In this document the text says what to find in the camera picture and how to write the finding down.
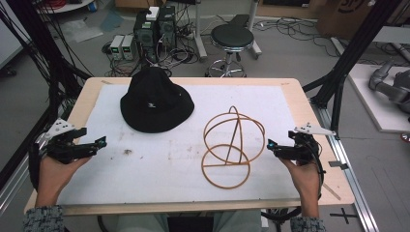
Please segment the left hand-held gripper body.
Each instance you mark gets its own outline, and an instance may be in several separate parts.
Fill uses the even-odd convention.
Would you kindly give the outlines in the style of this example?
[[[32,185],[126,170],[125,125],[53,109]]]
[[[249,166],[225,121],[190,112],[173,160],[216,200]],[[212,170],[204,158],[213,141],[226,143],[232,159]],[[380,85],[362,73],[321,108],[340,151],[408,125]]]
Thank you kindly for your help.
[[[51,127],[43,132],[33,146],[33,158],[42,159],[45,155],[68,164],[80,157],[80,146],[73,141],[75,125],[58,118]]]

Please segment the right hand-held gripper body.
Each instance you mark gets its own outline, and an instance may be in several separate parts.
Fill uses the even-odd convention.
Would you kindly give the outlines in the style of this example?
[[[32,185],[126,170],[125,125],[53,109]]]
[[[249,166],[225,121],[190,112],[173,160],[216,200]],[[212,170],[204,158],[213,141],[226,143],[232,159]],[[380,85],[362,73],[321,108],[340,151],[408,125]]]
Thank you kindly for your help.
[[[319,157],[320,144],[314,139],[313,136],[315,134],[336,134],[333,130],[327,130],[311,123],[295,127],[293,131],[300,132],[301,136],[293,139],[294,146],[291,148],[292,159],[304,162],[309,162]]]

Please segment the person's right hand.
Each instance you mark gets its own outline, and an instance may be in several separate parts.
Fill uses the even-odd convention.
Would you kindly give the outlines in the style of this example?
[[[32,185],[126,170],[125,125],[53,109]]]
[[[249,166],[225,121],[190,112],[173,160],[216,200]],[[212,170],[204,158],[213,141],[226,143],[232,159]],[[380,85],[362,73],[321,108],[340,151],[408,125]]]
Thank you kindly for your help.
[[[299,192],[302,200],[318,201],[319,195],[319,174],[317,167],[313,163],[296,164],[288,159],[280,159],[288,169],[293,184]]]

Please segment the person's left hand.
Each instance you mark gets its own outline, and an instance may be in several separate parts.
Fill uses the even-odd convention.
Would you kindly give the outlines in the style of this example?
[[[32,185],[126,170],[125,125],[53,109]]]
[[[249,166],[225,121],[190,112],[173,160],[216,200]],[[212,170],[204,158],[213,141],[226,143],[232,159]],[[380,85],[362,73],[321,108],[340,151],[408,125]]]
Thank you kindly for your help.
[[[38,200],[55,202],[62,189],[70,181],[74,173],[90,158],[78,159],[64,164],[51,157],[45,157],[40,165]]]

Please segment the white table mat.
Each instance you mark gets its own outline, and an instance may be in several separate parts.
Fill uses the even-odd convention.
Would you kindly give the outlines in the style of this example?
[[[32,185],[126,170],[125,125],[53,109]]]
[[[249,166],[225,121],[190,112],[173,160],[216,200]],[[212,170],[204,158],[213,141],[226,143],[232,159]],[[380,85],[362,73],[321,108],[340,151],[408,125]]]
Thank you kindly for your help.
[[[278,86],[189,85],[195,108],[173,130],[143,133],[124,121],[120,99],[125,85],[105,85],[86,124],[82,142],[105,136],[107,145],[82,166],[59,197],[62,205],[182,203],[198,201],[277,200],[298,196],[284,165],[267,150],[251,163],[248,180],[222,189],[202,174],[203,130],[214,116],[230,106],[259,121],[266,140],[291,145],[288,131],[295,126]]]

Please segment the black bucket hat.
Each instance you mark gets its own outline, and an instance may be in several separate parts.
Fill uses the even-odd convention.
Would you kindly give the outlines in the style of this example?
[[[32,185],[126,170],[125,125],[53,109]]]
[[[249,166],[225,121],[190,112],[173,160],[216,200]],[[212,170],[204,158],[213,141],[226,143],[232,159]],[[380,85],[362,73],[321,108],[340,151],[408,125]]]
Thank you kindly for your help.
[[[134,130],[158,133],[173,130],[189,119],[194,102],[164,69],[151,67],[132,77],[127,93],[120,99],[120,110]]]

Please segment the white platform board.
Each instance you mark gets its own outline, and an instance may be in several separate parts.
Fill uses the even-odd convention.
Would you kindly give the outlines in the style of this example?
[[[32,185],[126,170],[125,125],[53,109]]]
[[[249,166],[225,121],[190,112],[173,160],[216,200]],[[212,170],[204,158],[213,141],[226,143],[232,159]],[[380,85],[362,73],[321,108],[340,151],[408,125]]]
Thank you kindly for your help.
[[[410,132],[410,115],[401,111],[385,95],[368,88],[370,76],[377,69],[377,65],[357,64],[351,70],[349,80],[379,131]]]

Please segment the person's grey trousers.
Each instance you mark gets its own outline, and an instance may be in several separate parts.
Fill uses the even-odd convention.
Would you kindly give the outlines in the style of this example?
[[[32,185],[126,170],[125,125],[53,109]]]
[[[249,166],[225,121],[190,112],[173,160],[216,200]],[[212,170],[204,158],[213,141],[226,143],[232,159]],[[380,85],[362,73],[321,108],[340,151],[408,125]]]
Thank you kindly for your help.
[[[118,217],[116,232],[261,232],[261,212],[211,212],[206,216],[138,214]]]

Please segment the grey power supply unit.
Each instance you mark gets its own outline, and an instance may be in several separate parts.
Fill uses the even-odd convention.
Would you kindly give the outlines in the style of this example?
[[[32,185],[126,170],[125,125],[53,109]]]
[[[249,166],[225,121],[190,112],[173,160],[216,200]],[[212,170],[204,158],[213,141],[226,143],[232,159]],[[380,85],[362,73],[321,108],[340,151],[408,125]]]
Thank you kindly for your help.
[[[114,60],[122,60],[124,58],[123,56],[123,50],[122,50],[122,42],[123,42],[124,36],[115,36],[113,41],[110,44],[110,51],[113,56]]]
[[[124,37],[122,42],[122,50],[125,60],[133,60],[135,56],[135,44],[132,35]]]

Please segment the black computer tower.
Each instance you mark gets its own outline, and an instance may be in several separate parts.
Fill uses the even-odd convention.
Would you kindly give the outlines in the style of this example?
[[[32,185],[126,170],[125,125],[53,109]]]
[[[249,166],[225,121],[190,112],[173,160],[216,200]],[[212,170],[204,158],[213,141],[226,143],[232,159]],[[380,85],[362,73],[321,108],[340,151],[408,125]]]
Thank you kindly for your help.
[[[147,11],[143,11],[136,16],[133,33],[140,54],[144,55],[150,62],[157,63],[158,24],[156,21],[148,20],[146,15]]]
[[[175,26],[175,7],[164,6],[160,8],[158,17],[160,27],[161,42],[165,47],[176,47],[176,26]]]

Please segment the black round stool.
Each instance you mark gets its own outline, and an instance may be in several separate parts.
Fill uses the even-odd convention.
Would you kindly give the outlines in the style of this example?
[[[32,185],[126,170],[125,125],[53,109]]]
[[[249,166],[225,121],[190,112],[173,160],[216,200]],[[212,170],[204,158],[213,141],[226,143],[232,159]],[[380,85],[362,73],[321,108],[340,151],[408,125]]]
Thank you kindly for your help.
[[[206,70],[206,77],[246,77],[245,68],[241,65],[240,52],[253,46],[254,36],[243,26],[223,24],[211,32],[211,43],[221,48],[225,56],[213,62]]]

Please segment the brown cardboard box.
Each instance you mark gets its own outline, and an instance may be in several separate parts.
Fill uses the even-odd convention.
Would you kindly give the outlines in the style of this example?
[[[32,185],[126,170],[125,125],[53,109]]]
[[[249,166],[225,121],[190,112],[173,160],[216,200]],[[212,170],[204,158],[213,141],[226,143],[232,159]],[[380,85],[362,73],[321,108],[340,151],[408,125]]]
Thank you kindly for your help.
[[[327,0],[319,14],[316,29],[326,38],[372,40],[384,25],[395,16],[410,0]],[[399,21],[410,18],[410,8],[404,11]]]

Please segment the small white box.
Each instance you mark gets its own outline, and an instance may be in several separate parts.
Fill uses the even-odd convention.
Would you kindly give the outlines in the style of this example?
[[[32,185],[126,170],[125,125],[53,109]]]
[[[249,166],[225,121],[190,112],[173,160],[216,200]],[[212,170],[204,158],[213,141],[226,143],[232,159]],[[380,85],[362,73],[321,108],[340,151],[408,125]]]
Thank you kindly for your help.
[[[146,19],[148,21],[156,21],[160,13],[159,7],[150,7],[148,13],[146,14]]]

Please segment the aluminium rail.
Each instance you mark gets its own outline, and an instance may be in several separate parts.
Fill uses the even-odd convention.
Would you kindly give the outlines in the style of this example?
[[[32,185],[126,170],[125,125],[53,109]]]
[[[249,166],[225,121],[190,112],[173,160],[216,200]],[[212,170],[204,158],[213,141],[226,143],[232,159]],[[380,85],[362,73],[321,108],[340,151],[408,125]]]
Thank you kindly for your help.
[[[329,144],[336,156],[337,161],[341,163],[342,171],[347,179],[349,187],[354,195],[354,209],[360,221],[364,232],[379,232],[379,228],[366,202],[365,195],[360,187],[359,181],[355,175],[354,169],[345,152],[342,142],[336,135],[327,136]]]

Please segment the black metal frame strut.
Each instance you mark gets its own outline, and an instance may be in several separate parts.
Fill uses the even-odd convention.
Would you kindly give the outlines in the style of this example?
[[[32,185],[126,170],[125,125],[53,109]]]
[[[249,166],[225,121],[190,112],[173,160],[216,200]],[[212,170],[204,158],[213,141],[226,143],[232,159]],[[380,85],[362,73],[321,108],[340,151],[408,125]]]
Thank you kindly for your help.
[[[330,99],[333,110],[330,120],[330,130],[338,134],[344,82],[367,47],[382,29],[388,18],[400,4],[401,0],[375,0],[370,13],[365,18],[359,30],[353,36],[334,67],[324,76],[303,87],[306,93],[320,87],[318,93],[310,101],[319,109],[326,109]]]

